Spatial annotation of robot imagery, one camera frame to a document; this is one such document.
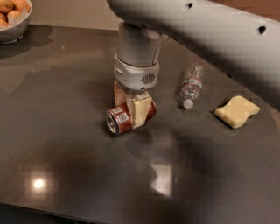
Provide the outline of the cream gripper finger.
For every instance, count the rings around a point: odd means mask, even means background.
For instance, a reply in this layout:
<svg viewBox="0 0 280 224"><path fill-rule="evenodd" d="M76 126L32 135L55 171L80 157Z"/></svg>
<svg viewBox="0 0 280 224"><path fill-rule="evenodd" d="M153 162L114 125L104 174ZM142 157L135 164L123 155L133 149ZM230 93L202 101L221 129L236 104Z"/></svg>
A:
<svg viewBox="0 0 280 224"><path fill-rule="evenodd" d="M121 85L115 81L114 82L114 97L115 105L119 106L127 102L127 99L130 97L130 94L124 91Z"/></svg>
<svg viewBox="0 0 280 224"><path fill-rule="evenodd" d="M147 91L141 94L134 94L127 98L130 122L133 129L144 125L149 110L151 108L152 98Z"/></svg>

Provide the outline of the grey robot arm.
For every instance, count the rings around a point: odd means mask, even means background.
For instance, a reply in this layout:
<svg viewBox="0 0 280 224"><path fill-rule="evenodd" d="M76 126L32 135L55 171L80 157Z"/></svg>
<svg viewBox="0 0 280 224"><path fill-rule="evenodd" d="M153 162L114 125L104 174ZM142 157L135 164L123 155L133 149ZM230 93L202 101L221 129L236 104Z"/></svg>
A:
<svg viewBox="0 0 280 224"><path fill-rule="evenodd" d="M208 0L107 0L122 20L114 76L127 91L153 88L158 55L175 39L280 109L280 23Z"/></svg>

